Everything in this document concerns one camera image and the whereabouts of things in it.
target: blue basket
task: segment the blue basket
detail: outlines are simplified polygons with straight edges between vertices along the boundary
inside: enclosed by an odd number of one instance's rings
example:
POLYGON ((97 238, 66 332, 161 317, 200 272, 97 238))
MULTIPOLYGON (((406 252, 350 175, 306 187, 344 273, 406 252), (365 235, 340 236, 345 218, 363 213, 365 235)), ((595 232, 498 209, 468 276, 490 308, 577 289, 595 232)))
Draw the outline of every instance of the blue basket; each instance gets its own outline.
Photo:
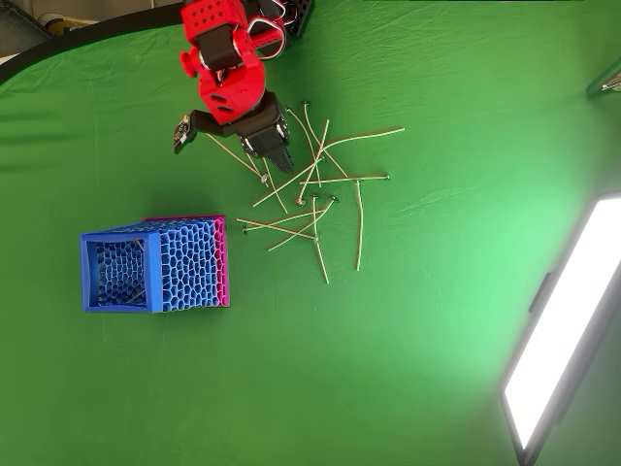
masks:
POLYGON ((218 300, 228 280, 218 273, 222 251, 214 236, 212 217, 144 220, 82 234, 84 310, 160 313, 228 304, 218 300))

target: stick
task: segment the stick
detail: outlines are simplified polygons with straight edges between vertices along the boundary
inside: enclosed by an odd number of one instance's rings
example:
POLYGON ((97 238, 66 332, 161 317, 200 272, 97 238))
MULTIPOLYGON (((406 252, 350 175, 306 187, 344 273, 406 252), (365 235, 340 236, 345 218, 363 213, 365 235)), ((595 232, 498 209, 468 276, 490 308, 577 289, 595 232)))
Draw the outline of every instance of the stick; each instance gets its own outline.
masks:
POLYGON ((356 272, 360 270, 360 255, 362 253, 362 226, 364 214, 362 210, 362 196, 360 195, 360 181, 356 180, 356 195, 358 197, 358 210, 360 211, 360 226, 358 229, 358 257, 356 258, 356 272))
MULTIPOLYGON (((320 221, 321 218, 323 216, 326 215, 326 213, 330 210, 330 208, 332 207, 332 204, 334 204, 334 199, 330 200, 330 203, 326 206, 325 210, 323 211, 323 213, 321 213, 320 216, 317 217, 317 221, 320 221)), ((312 222, 307 223, 305 226, 303 226, 302 228, 300 228, 298 230, 298 233, 303 232, 304 230, 306 230, 307 228, 309 228, 310 226, 312 226, 312 222)), ((275 245, 273 245, 272 247, 270 247, 268 250, 275 250, 276 248, 279 248, 280 246, 284 245, 285 243, 287 243, 288 241, 292 240, 295 237, 295 235, 289 235, 287 236, 284 240, 279 241, 278 243, 276 243, 275 245)))
MULTIPOLYGON (((322 213, 324 211, 325 211, 325 209, 319 209, 317 212, 318 213, 322 213)), ((286 222, 288 220, 294 220, 295 218, 301 218, 303 216, 311 216, 311 215, 312 215, 312 212, 305 212, 303 214, 297 214, 296 216, 286 216, 285 218, 281 218, 280 220, 276 220, 276 221, 273 221, 271 223, 268 223, 268 225, 270 225, 270 226, 278 225, 278 224, 284 223, 284 222, 286 222)), ((261 229, 261 228, 265 228, 265 227, 264 226, 248 226, 245 229, 245 231, 258 230, 258 229, 261 229)))
MULTIPOLYGON (((389 134, 394 134, 394 133, 399 133, 401 131, 405 131, 406 128, 404 128, 403 126, 399 127, 399 128, 395 128, 395 129, 389 129, 386 131, 377 131, 375 133, 366 133, 366 134, 360 134, 358 136, 349 136, 347 138, 341 138, 341 139, 337 139, 336 141, 333 141, 332 143, 328 144, 326 147, 324 147, 321 151, 319 151, 317 153, 317 157, 322 153, 325 152, 327 149, 329 149, 332 146, 335 146, 336 144, 340 144, 340 143, 344 143, 346 141, 357 141, 359 139, 368 139, 368 138, 377 138, 379 136, 388 136, 389 134)), ((317 160, 315 162, 313 162, 311 165, 309 165, 307 168, 305 168, 304 170, 302 170, 300 173, 298 173, 295 177, 293 177, 291 180, 289 180, 288 182, 282 184, 279 188, 275 189, 274 191, 270 192, 269 194, 266 194, 265 196, 263 196, 261 199, 259 199, 258 201, 256 201, 254 204, 252 204, 252 207, 256 207, 259 204, 261 204, 263 201, 265 201, 266 199, 269 199, 270 197, 272 197, 274 194, 276 194, 277 192, 279 192, 281 189, 283 189, 284 187, 288 186, 290 183, 296 181, 298 178, 300 178, 302 175, 304 175, 305 173, 307 173, 308 170, 312 169, 314 167, 314 165, 318 162, 321 161, 321 157, 317 158, 317 160)))
POLYGON ((131 298, 129 301, 127 301, 127 303, 126 303, 126 304, 131 303, 131 302, 132 302, 132 301, 134 301, 137 297, 139 297, 141 294, 145 294, 145 290, 144 290, 144 289, 143 289, 140 293, 138 293, 138 294, 134 295, 134 297, 133 297, 133 298, 131 298))
MULTIPOLYGON (((307 128, 304 126, 304 124, 298 118, 298 116, 293 113, 293 111, 291 109, 287 109, 287 112, 289 112, 291 115, 293 115, 293 117, 296 119, 296 121, 300 124, 300 126, 304 130, 304 134, 307 136, 307 141, 309 142, 309 148, 310 148, 310 153, 312 154, 312 159, 316 161, 317 156, 315 155, 314 149, 312 148, 311 137, 309 136, 309 132, 307 131, 307 128)), ((321 179, 319 178, 319 167, 315 166, 314 169, 317 172, 317 181, 319 182, 319 187, 321 187, 321 179)))
MULTIPOLYGON (((314 131, 312 130, 312 126, 311 126, 311 121, 309 120, 309 114, 308 114, 308 112, 307 112, 307 105, 308 105, 308 104, 309 104, 308 102, 305 102, 305 103, 304 103, 304 116, 305 116, 305 117, 306 117, 306 119, 307 119, 307 125, 309 126, 310 133, 312 134, 312 136, 313 136, 313 138, 316 140, 316 142, 319 144, 319 140, 317 139, 317 136, 314 134, 314 131)), ((334 158, 332 158, 332 155, 330 155, 330 153, 328 153, 328 151, 327 151, 327 150, 325 150, 324 152, 326 152, 326 155, 328 156, 328 158, 329 158, 330 160, 332 160, 332 163, 334 163, 334 164, 337 166, 337 168, 338 168, 339 170, 341 170, 341 173, 343 173, 343 176, 344 176, 344 177, 346 177, 346 176, 347 176, 347 173, 346 173, 346 172, 345 172, 345 170, 341 167, 341 165, 339 165, 339 163, 338 163, 338 162, 337 162, 334 158)))
POLYGON ((254 168, 255 173, 258 173, 259 177, 260 177, 261 176, 261 172, 259 172, 259 169, 256 168, 256 165, 254 164, 254 160, 252 160, 252 157, 250 156, 250 154, 248 152, 245 152, 245 156, 248 157, 248 162, 250 162, 250 165, 252 165, 252 168, 254 168))
POLYGON ((399 126, 398 128, 395 128, 395 129, 387 129, 384 131, 376 131, 373 133, 365 133, 365 134, 359 134, 357 136, 348 136, 346 138, 340 138, 328 144, 325 148, 323 148, 322 151, 325 152, 327 149, 331 148, 332 146, 335 146, 336 144, 340 144, 340 143, 345 143, 347 141, 357 141, 359 139, 378 138, 380 136, 388 136, 389 134, 400 133, 401 131, 405 131, 405 130, 406 128, 404 128, 403 126, 399 126))
POLYGON ((390 180, 388 175, 377 175, 368 177, 349 177, 349 178, 325 178, 321 180, 322 183, 337 183, 337 182, 355 182, 363 180, 390 180))
MULTIPOLYGON (((326 142, 326 133, 328 132, 329 124, 330 124, 330 120, 326 119, 326 123, 323 126, 323 136, 321 137, 321 143, 319 144, 319 149, 317 150, 317 157, 314 160, 315 167, 317 166, 317 163, 319 162, 319 157, 321 155, 321 152, 323 151, 323 144, 326 142)), ((302 204, 302 196, 304 196, 304 190, 307 188, 307 184, 309 183, 309 180, 311 179, 311 175, 312 175, 312 170, 310 170, 310 173, 307 175, 306 181, 304 182, 304 184, 302 184, 302 189, 300 189, 300 195, 298 196, 298 200, 297 200, 299 204, 302 204)))
POLYGON ((317 254, 319 254, 319 262, 321 263, 321 270, 323 271, 323 278, 326 279, 327 284, 330 284, 330 281, 328 280, 328 273, 326 272, 326 266, 323 263, 323 256, 321 255, 321 248, 319 247, 319 240, 315 241, 314 245, 317 248, 317 254))
MULTIPOLYGON (((265 157, 263 157, 263 163, 265 164, 265 170, 268 172, 268 178, 270 179, 270 183, 272 184, 272 190, 275 190, 276 187, 274 186, 274 180, 272 180, 272 174, 270 173, 270 167, 268 167, 268 162, 265 161, 265 157)), ((280 203, 280 206, 284 210, 284 212, 288 214, 289 211, 287 211, 287 208, 284 207, 284 204, 282 204, 282 199, 280 199, 280 196, 278 195, 277 192, 275 192, 275 195, 276 195, 276 198, 278 199, 278 202, 280 203)))
POLYGON ((218 144, 221 148, 223 148, 224 150, 229 152, 231 155, 233 155, 240 163, 242 163, 253 174, 255 174, 257 177, 261 178, 261 174, 259 173, 258 170, 254 170, 251 166, 249 166, 247 163, 245 163, 243 160, 241 160, 236 154, 231 152, 228 148, 226 148, 226 146, 224 146, 222 143, 220 143, 214 136, 212 136, 211 134, 208 134, 208 136, 210 138, 212 138, 215 141, 215 143, 218 144))
POLYGON ((261 199, 259 199, 258 201, 256 201, 254 204, 252 204, 252 207, 256 207, 259 204, 261 204, 262 202, 264 202, 265 200, 269 199, 270 197, 272 197, 274 194, 276 194, 277 192, 279 192, 281 189, 283 189, 284 187, 289 186, 291 183, 295 182, 298 178, 300 178, 302 175, 304 175, 305 173, 307 173, 308 170, 310 170, 312 167, 314 167, 314 162, 309 165, 307 168, 305 168, 304 170, 302 170, 300 173, 298 173, 295 177, 293 177, 291 180, 289 180, 288 182, 285 182, 283 184, 281 184, 279 187, 277 187, 275 190, 273 190, 272 192, 267 193, 265 196, 263 196, 261 199))
POLYGON ((250 223, 251 225, 260 225, 260 226, 262 226, 264 228, 270 228, 272 230, 284 231, 285 233, 290 233, 292 235, 297 235, 297 236, 304 236, 305 238, 312 239, 311 235, 308 235, 306 233, 301 233, 301 232, 295 231, 295 230, 290 230, 288 228, 282 228, 281 226, 273 226, 273 225, 270 225, 268 223, 259 223, 258 221, 248 220, 246 218, 237 218, 237 221, 240 221, 242 223, 250 223))
POLYGON ((314 211, 315 200, 316 200, 316 197, 313 196, 312 197, 312 227, 314 229, 314 245, 316 246, 317 254, 319 255, 319 263, 321 264, 321 270, 323 271, 323 278, 326 279, 326 283, 329 284, 330 281, 328 280, 328 273, 326 272, 326 266, 323 263, 323 255, 321 255, 321 248, 319 247, 319 237, 317 236, 317 218, 315 216, 315 211, 314 211))

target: black border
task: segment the black border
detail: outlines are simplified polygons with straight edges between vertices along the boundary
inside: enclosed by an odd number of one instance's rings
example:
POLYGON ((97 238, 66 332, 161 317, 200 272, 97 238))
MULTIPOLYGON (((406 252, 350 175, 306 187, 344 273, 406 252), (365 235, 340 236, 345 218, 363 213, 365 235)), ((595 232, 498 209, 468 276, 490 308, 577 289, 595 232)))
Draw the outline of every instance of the black border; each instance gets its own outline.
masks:
MULTIPOLYGON (((570 239, 568 240, 568 244, 566 245, 561 258, 558 260, 558 264, 555 267, 555 271, 562 271, 570 258, 570 255, 575 248, 575 245, 580 237, 580 234, 584 230, 586 223, 593 213, 595 206, 598 202, 605 199, 616 199, 621 197, 621 190, 615 190, 606 192, 601 194, 593 200, 588 208, 581 215, 574 231, 570 235, 570 239)), ((500 397, 501 404, 503 406, 503 411, 505 412, 505 416, 507 418, 507 424, 509 428, 509 432, 511 434, 511 440, 513 442, 513 448, 515 449, 515 454, 517 456, 517 460, 520 466, 532 466, 537 460, 539 453, 545 443, 548 435, 554 424, 560 419, 560 417, 567 410, 573 395, 577 391, 584 375, 586 374, 586 370, 592 361, 597 349, 603 339, 604 333, 609 327, 609 323, 615 315, 615 312, 619 305, 621 304, 621 286, 618 286, 621 283, 621 265, 617 267, 617 270, 613 274, 608 287, 605 290, 604 295, 602 296, 602 300, 598 305, 597 309, 593 313, 593 317, 589 321, 582 338, 580 339, 575 351, 573 352, 572 358, 568 363, 568 366, 556 385, 554 391, 552 392, 552 396, 550 397, 550 401, 548 402, 541 418, 539 419, 539 423, 531 436, 531 441, 529 445, 522 449, 519 437, 517 435, 517 431, 515 429, 515 424, 513 422, 513 418, 511 416, 511 411, 508 406, 507 398, 505 397, 505 389, 507 388, 508 381, 515 370, 517 362, 519 361, 524 348, 526 347, 537 323, 540 318, 540 311, 543 309, 544 304, 547 303, 552 290, 555 288, 556 283, 560 278, 560 273, 554 274, 549 281, 549 284, 545 287, 544 292, 538 299, 538 302, 534 306, 533 314, 536 315, 535 318, 529 323, 527 330, 524 332, 524 335, 520 339, 519 344, 517 345, 517 349, 514 352, 509 364, 507 371, 503 376, 503 381, 501 383, 500 388, 500 397)))
POLYGON ((30 65, 63 51, 103 41, 111 37, 156 27, 181 24, 182 2, 143 10, 121 17, 113 17, 54 37, 38 46, 25 50, 0 65, 0 85, 30 65))

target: led light panel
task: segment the led light panel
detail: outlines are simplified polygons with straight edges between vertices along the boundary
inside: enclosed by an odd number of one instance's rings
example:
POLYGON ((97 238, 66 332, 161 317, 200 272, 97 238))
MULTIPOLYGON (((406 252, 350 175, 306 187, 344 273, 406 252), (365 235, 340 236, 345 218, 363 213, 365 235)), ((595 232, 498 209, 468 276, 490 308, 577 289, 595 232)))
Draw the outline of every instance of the led light panel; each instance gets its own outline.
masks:
POLYGON ((533 434, 621 262, 621 198, 602 199, 543 306, 505 388, 522 449, 533 434))

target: green cloth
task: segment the green cloth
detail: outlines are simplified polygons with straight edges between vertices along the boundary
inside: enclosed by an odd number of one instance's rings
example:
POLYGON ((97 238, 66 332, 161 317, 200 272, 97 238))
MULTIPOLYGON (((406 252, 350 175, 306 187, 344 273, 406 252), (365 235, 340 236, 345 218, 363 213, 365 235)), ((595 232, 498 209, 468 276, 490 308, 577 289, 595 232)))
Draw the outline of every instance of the green cloth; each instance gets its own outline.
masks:
MULTIPOLYGON (((328 140, 406 127, 331 150, 391 180, 362 185, 360 272, 353 185, 313 187, 342 201, 319 224, 329 285, 308 240, 242 234, 237 216, 282 211, 251 207, 266 188, 239 162, 204 135, 173 155, 203 108, 180 26, 1 85, 0 464, 515 464, 501 376, 574 222, 621 181, 621 102, 584 96, 620 21, 618 2, 317 2, 269 88, 300 116, 310 100, 328 140), (227 215, 230 309, 82 312, 80 233, 204 213, 227 215)), ((617 464, 620 336, 617 319, 538 465, 617 464)))

